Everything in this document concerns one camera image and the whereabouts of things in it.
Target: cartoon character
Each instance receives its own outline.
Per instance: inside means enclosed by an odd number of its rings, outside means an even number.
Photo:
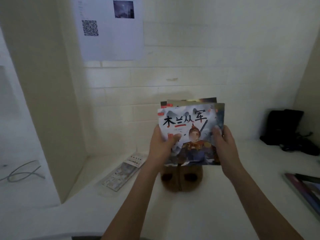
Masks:
[[[189,162],[188,165],[208,164],[206,159],[215,159],[218,161],[216,148],[209,141],[199,140],[201,136],[200,130],[192,124],[189,130],[189,142],[182,145],[178,155],[178,163],[183,164]]]

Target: forearm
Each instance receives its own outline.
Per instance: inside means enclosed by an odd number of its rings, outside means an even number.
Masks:
[[[139,239],[158,171],[148,162],[141,168],[130,193],[101,240]]]
[[[259,239],[303,239],[245,170],[230,180]]]

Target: finger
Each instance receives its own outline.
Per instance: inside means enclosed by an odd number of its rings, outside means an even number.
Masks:
[[[166,143],[168,144],[168,146],[171,148],[174,146],[174,144],[176,144],[180,138],[181,138],[181,134],[175,134],[172,138],[170,138]]]
[[[223,138],[228,144],[235,142],[229,127],[226,125],[223,127]]]
[[[212,129],[212,132],[213,132],[213,138],[214,138],[214,142],[216,144],[216,146],[219,146],[221,145],[222,143],[224,143],[225,141],[223,140],[223,137],[221,135],[221,131],[219,129],[219,127],[214,127]]]
[[[153,130],[153,135],[152,135],[151,141],[154,141],[156,143],[163,142],[162,134],[161,134],[161,130],[160,130],[159,125],[155,126],[155,128]]]

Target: poster on wall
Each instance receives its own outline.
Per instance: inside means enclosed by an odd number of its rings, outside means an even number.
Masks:
[[[143,56],[142,0],[73,0],[84,61]]]

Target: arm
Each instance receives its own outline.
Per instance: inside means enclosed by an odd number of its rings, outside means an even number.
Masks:
[[[213,134],[222,170],[233,184],[259,239],[303,239],[246,172],[229,128],[224,127],[223,137],[217,128]]]
[[[165,161],[169,158],[172,146],[180,137],[180,134],[176,134],[173,138],[164,142],[159,126],[155,127],[150,142],[148,158],[142,166],[126,200],[101,240],[140,238],[156,176]]]

